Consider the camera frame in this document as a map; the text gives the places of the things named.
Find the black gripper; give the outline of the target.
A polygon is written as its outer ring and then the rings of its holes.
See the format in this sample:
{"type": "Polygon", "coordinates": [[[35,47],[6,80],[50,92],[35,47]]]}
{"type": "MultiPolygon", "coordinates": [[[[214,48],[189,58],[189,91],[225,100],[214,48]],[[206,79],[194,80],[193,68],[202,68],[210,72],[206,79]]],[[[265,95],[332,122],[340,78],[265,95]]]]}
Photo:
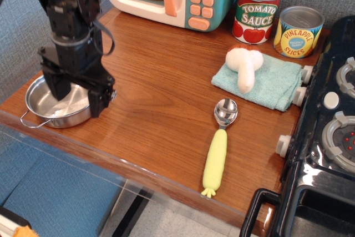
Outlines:
{"type": "Polygon", "coordinates": [[[71,91],[71,83],[87,89],[92,118],[100,116],[115,97],[113,76],[102,65],[101,33],[89,33],[81,39],[68,39],[52,34],[52,47],[40,47],[45,81],[53,97],[62,100],[71,91]]]}

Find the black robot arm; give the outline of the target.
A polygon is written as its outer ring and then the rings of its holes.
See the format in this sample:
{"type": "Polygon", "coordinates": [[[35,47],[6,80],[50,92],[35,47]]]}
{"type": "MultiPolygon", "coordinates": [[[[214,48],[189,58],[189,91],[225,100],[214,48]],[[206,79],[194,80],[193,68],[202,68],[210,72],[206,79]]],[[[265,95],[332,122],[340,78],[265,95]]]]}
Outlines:
{"type": "Polygon", "coordinates": [[[99,0],[39,0],[50,22],[54,47],[38,50],[42,71],[56,100],[77,84],[88,90],[90,113],[97,118],[115,98],[114,77],[103,67],[102,34],[112,34],[98,20],[99,0]]]}

